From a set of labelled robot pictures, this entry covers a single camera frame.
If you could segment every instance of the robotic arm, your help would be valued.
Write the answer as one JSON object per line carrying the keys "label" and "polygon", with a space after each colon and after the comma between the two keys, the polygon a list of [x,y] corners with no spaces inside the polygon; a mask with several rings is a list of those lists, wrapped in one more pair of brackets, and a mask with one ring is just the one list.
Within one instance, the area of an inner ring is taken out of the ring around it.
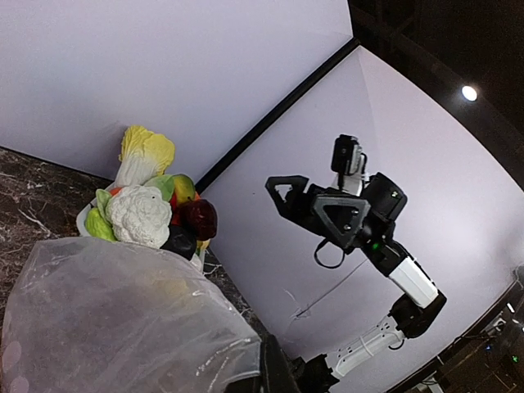
{"label": "robotic arm", "polygon": [[[324,238],[314,254],[317,263],[329,269],[342,263],[326,266],[318,260],[318,250],[328,242],[340,247],[344,256],[359,248],[404,292],[389,314],[363,336],[305,364],[297,381],[303,393],[328,391],[351,369],[382,350],[419,337],[446,302],[417,261],[393,240],[395,220],[407,196],[381,173],[367,182],[366,161],[357,138],[341,135],[332,158],[332,170],[337,173],[333,187],[311,184],[305,192],[309,180],[302,176],[272,177],[266,183],[282,217]],[[279,186],[291,187],[285,198]]]}

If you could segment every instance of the plastic wrap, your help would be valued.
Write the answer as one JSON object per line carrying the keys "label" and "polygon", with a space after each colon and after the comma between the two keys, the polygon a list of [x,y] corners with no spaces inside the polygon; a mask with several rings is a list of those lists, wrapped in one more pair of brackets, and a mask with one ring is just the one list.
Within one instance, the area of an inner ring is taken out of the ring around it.
{"label": "plastic wrap", "polygon": [[16,393],[220,392],[259,373],[260,339],[183,257],[95,237],[38,242],[7,303]]}

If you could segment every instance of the white wall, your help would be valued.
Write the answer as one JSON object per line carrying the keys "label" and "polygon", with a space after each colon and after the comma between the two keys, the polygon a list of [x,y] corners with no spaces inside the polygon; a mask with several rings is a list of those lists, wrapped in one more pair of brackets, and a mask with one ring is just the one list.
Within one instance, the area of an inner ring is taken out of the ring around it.
{"label": "white wall", "polygon": [[112,177],[144,124],[200,178],[350,36],[346,0],[2,0],[0,146]]}
{"label": "white wall", "polygon": [[[340,133],[358,136],[369,170],[407,193],[395,239],[449,299],[427,334],[356,368],[332,390],[383,392],[446,347],[508,287],[522,255],[522,235],[510,234],[524,233],[524,194],[454,118],[358,49],[206,193],[219,212],[214,251],[290,355],[308,359],[356,338],[400,296],[370,263],[350,275],[364,260],[358,251],[338,270],[318,267],[313,251],[320,239],[280,218],[264,190],[272,175],[303,174],[329,185]],[[333,247],[323,258],[336,263],[340,251]]]}

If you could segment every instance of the black ceiling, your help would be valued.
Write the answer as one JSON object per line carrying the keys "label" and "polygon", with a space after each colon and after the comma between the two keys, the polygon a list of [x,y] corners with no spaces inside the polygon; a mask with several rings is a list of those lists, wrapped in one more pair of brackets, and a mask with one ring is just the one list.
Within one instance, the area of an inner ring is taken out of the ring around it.
{"label": "black ceiling", "polygon": [[[355,37],[439,102],[524,188],[519,0],[350,0]],[[467,102],[460,88],[477,88]]]}

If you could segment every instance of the marble countertop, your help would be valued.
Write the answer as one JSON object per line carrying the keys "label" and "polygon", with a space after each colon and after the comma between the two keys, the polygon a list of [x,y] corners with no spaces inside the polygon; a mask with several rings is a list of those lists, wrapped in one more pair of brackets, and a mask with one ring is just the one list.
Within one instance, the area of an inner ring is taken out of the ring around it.
{"label": "marble countertop", "polygon": [[[97,188],[110,183],[0,147],[0,320],[34,243],[78,236],[76,215],[94,198]],[[212,254],[206,256],[204,273],[264,335],[264,327]]]}

